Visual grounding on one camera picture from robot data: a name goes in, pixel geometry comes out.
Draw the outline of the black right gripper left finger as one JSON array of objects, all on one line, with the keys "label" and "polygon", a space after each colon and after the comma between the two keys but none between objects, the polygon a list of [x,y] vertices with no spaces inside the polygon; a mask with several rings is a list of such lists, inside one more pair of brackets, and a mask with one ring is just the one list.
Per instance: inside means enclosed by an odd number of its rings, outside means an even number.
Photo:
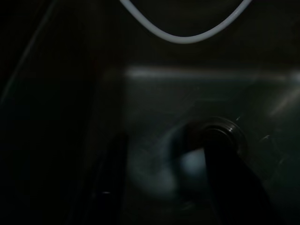
[{"label": "black right gripper left finger", "polygon": [[127,152],[126,134],[118,134],[109,142],[92,190],[89,225],[119,225]]}]

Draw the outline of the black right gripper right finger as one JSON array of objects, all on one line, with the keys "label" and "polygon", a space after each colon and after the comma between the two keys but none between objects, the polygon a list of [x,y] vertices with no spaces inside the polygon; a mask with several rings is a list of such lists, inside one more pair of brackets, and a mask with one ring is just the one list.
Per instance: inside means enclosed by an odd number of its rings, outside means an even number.
[{"label": "black right gripper right finger", "polygon": [[238,156],[229,136],[206,134],[205,161],[223,225],[281,225],[260,180]]}]

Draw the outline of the metal sink drain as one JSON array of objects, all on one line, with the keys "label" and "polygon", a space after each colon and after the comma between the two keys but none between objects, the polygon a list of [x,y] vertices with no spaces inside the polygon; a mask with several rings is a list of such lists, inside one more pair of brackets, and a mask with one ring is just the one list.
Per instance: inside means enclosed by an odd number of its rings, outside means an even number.
[{"label": "metal sink drain", "polygon": [[190,150],[203,149],[208,143],[220,142],[224,138],[229,148],[245,160],[248,154],[248,143],[241,128],[229,119],[209,117],[194,120],[184,126],[184,134]]}]

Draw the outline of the stainless steel sink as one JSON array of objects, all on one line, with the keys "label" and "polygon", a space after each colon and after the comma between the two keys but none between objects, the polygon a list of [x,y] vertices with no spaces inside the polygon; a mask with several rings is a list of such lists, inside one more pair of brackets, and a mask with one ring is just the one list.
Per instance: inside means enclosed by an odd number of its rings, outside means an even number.
[{"label": "stainless steel sink", "polygon": [[300,0],[251,0],[224,31],[164,41],[120,0],[0,0],[0,225],[89,225],[109,142],[128,136],[119,225],[223,225],[205,147],[223,117],[281,225],[300,225]]}]

